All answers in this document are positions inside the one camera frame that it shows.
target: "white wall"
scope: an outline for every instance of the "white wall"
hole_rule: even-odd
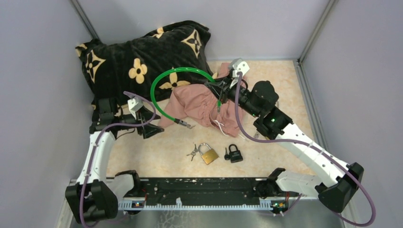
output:
[[[68,0],[1,1],[0,31],[0,227],[54,227],[88,150],[90,36]]]
[[[374,228],[403,223],[402,9],[401,0],[339,1],[303,64],[330,151],[365,168]],[[367,221],[365,197],[353,199]]]
[[[297,58],[328,0],[80,0],[101,40],[125,42],[182,20],[211,30],[213,59]]]

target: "black pillow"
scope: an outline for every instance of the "black pillow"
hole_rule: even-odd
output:
[[[97,99],[116,97],[120,105],[125,105],[125,90],[150,100],[154,79],[172,68],[194,67],[212,75],[204,53],[211,36],[208,30],[188,20],[121,44],[106,45],[93,39],[77,46],[84,76],[95,95],[93,104]],[[175,87],[206,81],[196,73],[170,74],[157,84],[156,100],[169,98]]]

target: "bunch of keys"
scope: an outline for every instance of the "bunch of keys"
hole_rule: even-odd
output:
[[[189,155],[192,156],[191,162],[193,161],[193,157],[194,157],[198,152],[199,152],[199,150],[197,149],[196,144],[195,144],[195,145],[194,145],[194,150],[193,150],[191,153],[187,154],[187,156],[189,156]]]

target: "gray floor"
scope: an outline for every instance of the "gray floor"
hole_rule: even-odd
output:
[[[75,221],[70,228],[80,228]],[[118,223],[96,228],[344,228],[341,220],[317,200],[301,200],[285,217],[256,211],[142,211]]]

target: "padlock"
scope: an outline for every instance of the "padlock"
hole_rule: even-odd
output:
[[[231,147],[232,147],[232,146],[235,146],[235,150],[234,150],[234,151],[231,150]],[[230,160],[231,160],[231,163],[236,163],[236,162],[243,161],[242,154],[241,154],[240,151],[238,150],[237,145],[231,144],[231,145],[228,147],[228,149],[230,150]]]
[[[200,147],[201,146],[207,146],[209,148],[209,150],[206,153],[202,153],[200,151]],[[215,159],[218,158],[218,154],[215,152],[214,149],[212,149],[208,144],[206,143],[202,143],[199,145],[199,153],[202,155],[201,158],[203,158],[204,162],[206,163],[206,165],[212,163]]]

